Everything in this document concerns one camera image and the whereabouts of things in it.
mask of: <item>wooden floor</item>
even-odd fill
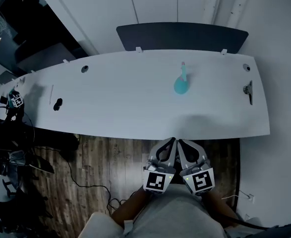
[[[216,188],[221,196],[235,194],[238,177],[239,140],[196,141],[205,148],[214,168]],[[156,141],[80,136],[80,145],[70,162],[73,178],[79,185],[104,185],[112,198],[128,199],[142,186],[143,166]],[[48,160],[55,174],[36,170],[35,186],[47,196],[47,209],[53,219],[44,223],[61,238],[77,238],[93,212],[109,214],[108,193],[103,187],[78,187],[70,177],[68,163],[58,152],[36,149]],[[234,197],[226,199],[233,207]]]

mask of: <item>white table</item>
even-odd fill
[[[179,95],[174,82],[182,61],[190,88]],[[249,72],[243,64],[249,65]],[[82,73],[85,65],[89,69]],[[58,64],[21,78],[25,82],[18,83],[16,90],[39,128],[134,139],[221,139],[270,133],[253,57],[188,50],[119,52]],[[253,105],[243,92],[250,80]],[[0,94],[7,94],[18,81],[3,85]],[[63,104],[54,111],[58,98]],[[5,118],[2,109],[0,118]]]

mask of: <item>black cable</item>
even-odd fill
[[[127,199],[122,199],[122,200],[120,200],[120,205],[122,205],[122,201],[127,201]]]
[[[33,143],[34,143],[34,141],[35,141],[35,129],[34,129],[34,126],[33,126],[33,123],[32,123],[32,120],[29,118],[29,116],[27,115],[27,117],[28,117],[28,119],[30,120],[30,123],[31,123],[31,125],[32,125],[32,127],[33,127]],[[4,164],[6,164],[6,165],[14,165],[14,166],[17,166],[17,168],[18,167],[25,167],[25,166],[27,166],[27,164],[26,164],[26,162],[25,162],[25,164],[18,164],[17,163],[17,161],[19,161],[19,160],[22,160],[22,159],[25,159],[25,155],[26,155],[26,152],[24,152],[24,155],[23,155],[23,157],[22,158],[20,158],[20,159],[16,159],[16,160],[8,160],[8,162],[2,162],[2,163],[4,163]]]
[[[60,154],[60,150],[55,150],[55,149],[52,149],[52,148],[43,148],[43,147],[34,147],[34,148],[36,148],[36,149],[44,149],[44,150],[51,150],[51,151],[56,151],[56,152],[58,152],[59,154]],[[107,204],[107,210],[109,211],[109,214],[111,215],[111,212],[110,212],[110,210],[109,210],[109,206],[111,207],[111,208],[113,208],[114,210],[116,210],[117,208],[115,208],[115,207],[113,207],[112,205],[111,205],[111,202],[113,201],[113,200],[116,200],[118,203],[119,203],[119,205],[121,206],[121,202],[117,199],[117,198],[113,198],[113,199],[111,199],[111,193],[110,193],[110,191],[109,191],[109,189],[106,187],[106,186],[103,186],[103,185],[91,185],[91,186],[82,186],[82,185],[79,185],[76,181],[75,181],[75,179],[73,178],[73,176],[72,176],[72,169],[71,169],[71,166],[70,166],[70,163],[69,163],[69,161],[68,160],[66,160],[67,161],[67,164],[68,164],[68,166],[69,166],[69,169],[70,169],[70,177],[71,177],[71,179],[72,179],[72,181],[78,186],[78,187],[80,187],[80,188],[92,188],[92,187],[103,187],[103,188],[105,188],[106,190],[107,190],[107,192],[108,192],[108,194],[109,194],[109,198],[108,198],[108,204]]]
[[[260,227],[260,226],[254,225],[254,224],[250,224],[250,223],[247,223],[247,222],[244,222],[242,220],[238,220],[238,219],[229,217],[227,215],[224,215],[224,214],[221,214],[221,213],[218,213],[218,212],[214,212],[214,213],[217,214],[219,217],[223,217],[224,219],[228,219],[228,220],[230,220],[232,222],[235,222],[237,224],[243,225],[243,226],[248,227],[248,228],[260,229],[260,230],[269,229],[269,228]]]
[[[248,197],[248,199],[250,199],[251,197],[247,194],[245,194],[243,191],[239,190],[242,194],[246,195]]]

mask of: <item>small black object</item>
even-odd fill
[[[243,92],[249,95],[250,105],[253,105],[253,90],[252,90],[252,80],[250,83],[243,87]]]
[[[55,105],[54,105],[54,110],[55,110],[55,111],[58,111],[59,108],[61,107],[61,105],[62,105],[62,99],[59,98],[59,99],[56,101]]]
[[[209,24],[161,22],[119,26],[116,31],[126,51],[206,50],[236,54],[248,32]]]
[[[6,122],[10,122],[13,117],[15,117],[15,121],[22,123],[22,119],[24,116],[24,101],[21,97],[20,93],[17,91],[11,91],[8,95],[9,102],[6,105],[7,113],[6,113]]]
[[[1,98],[0,98],[0,103],[2,103],[2,104],[7,104],[7,101],[8,101],[8,99],[7,99],[6,97],[1,96]]]
[[[85,73],[85,72],[87,72],[88,69],[89,69],[89,67],[87,65],[85,65],[81,68],[81,72]]]

